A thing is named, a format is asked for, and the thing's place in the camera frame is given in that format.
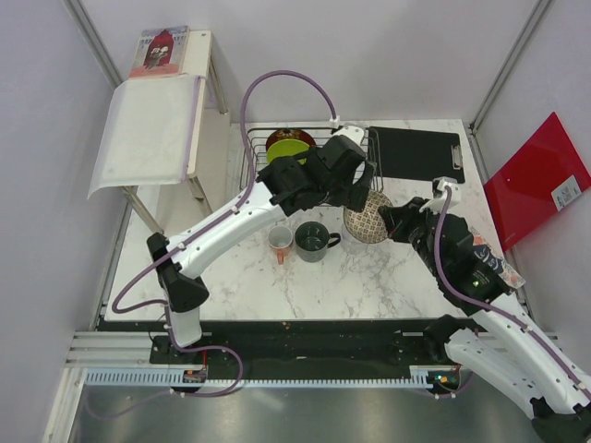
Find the orange pink mug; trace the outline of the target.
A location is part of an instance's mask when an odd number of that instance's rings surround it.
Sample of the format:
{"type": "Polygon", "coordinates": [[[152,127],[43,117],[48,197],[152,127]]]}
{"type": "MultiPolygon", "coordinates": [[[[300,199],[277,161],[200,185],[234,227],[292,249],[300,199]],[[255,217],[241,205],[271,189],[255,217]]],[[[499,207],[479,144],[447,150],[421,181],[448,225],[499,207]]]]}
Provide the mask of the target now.
{"type": "Polygon", "coordinates": [[[268,242],[279,265],[283,265],[291,250],[293,241],[293,232],[286,226],[274,226],[269,231],[268,242]]]}

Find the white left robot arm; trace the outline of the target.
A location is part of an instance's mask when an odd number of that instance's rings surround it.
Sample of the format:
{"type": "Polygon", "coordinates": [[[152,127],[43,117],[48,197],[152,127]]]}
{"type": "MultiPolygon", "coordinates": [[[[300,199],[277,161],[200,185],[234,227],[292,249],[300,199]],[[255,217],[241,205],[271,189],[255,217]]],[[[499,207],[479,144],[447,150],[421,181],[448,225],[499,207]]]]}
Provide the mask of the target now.
{"type": "Polygon", "coordinates": [[[183,233],[152,235],[147,246],[163,288],[171,353],[183,363],[202,353],[199,309],[209,298],[201,275],[255,232],[322,205],[361,211],[376,166],[362,148],[364,129],[344,126],[323,146],[274,159],[229,203],[183,233]]]}

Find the dark red patterned bowl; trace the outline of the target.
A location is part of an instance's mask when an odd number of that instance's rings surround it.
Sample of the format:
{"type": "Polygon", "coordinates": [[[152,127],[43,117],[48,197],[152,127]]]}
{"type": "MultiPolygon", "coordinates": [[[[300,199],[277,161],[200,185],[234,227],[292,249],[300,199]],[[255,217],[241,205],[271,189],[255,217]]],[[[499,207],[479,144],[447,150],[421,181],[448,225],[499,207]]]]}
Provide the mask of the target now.
{"type": "Polygon", "coordinates": [[[315,139],[304,129],[301,128],[280,128],[273,131],[266,140],[265,148],[268,150],[273,144],[283,139],[296,139],[307,143],[309,146],[315,146],[315,139]]]}

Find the grey mug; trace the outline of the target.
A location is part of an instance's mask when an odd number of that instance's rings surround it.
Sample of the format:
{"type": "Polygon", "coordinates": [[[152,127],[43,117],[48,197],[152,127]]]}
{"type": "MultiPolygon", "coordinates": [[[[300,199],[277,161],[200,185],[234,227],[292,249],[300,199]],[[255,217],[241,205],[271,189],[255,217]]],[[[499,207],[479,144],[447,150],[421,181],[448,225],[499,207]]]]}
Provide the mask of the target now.
{"type": "Polygon", "coordinates": [[[307,263],[324,259],[327,251],[341,240],[339,233],[330,233],[324,224],[317,221],[306,221],[295,230],[296,253],[307,263]]]}

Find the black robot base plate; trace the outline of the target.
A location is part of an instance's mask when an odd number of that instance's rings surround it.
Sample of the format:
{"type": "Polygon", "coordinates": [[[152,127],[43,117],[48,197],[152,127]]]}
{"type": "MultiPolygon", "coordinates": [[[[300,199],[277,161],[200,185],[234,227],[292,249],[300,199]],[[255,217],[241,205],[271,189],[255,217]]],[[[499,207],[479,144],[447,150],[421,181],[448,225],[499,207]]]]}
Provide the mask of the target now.
{"type": "Polygon", "coordinates": [[[429,319],[205,321],[197,353],[156,336],[153,364],[204,364],[215,375],[401,376],[412,366],[450,366],[424,331],[429,319]]]}

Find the lime green plate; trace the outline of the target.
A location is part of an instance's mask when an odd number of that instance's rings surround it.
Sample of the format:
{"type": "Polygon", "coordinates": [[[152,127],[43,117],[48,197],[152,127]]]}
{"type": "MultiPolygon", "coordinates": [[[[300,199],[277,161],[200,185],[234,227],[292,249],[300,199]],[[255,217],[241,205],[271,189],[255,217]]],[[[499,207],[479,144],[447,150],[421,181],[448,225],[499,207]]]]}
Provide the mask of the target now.
{"type": "Polygon", "coordinates": [[[296,156],[308,151],[310,145],[299,139],[281,139],[273,143],[266,152],[267,163],[270,164],[277,158],[296,156]]]}

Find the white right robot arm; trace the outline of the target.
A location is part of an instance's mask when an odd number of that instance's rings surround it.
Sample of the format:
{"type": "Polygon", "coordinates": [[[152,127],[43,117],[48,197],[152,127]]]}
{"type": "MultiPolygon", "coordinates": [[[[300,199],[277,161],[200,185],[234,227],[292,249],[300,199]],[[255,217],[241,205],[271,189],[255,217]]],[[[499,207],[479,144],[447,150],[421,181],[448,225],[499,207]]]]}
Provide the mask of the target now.
{"type": "Polygon", "coordinates": [[[431,323],[423,340],[433,363],[448,359],[466,367],[509,398],[544,442],[590,439],[590,376],[567,358],[517,300],[513,288],[474,250],[463,217],[424,209],[413,198],[378,213],[395,243],[409,244],[435,278],[444,297],[503,344],[497,353],[469,328],[445,315],[431,323]]]}

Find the red patterned white bowl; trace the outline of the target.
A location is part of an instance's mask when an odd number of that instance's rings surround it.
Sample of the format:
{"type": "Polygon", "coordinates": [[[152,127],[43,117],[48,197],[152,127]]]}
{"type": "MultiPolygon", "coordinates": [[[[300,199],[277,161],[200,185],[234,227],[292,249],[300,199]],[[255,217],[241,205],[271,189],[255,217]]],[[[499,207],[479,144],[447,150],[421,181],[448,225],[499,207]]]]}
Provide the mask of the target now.
{"type": "Polygon", "coordinates": [[[344,209],[344,226],[346,230],[363,244],[377,244],[388,238],[384,220],[379,208],[392,207],[390,199],[381,192],[370,190],[362,211],[344,209]]]}

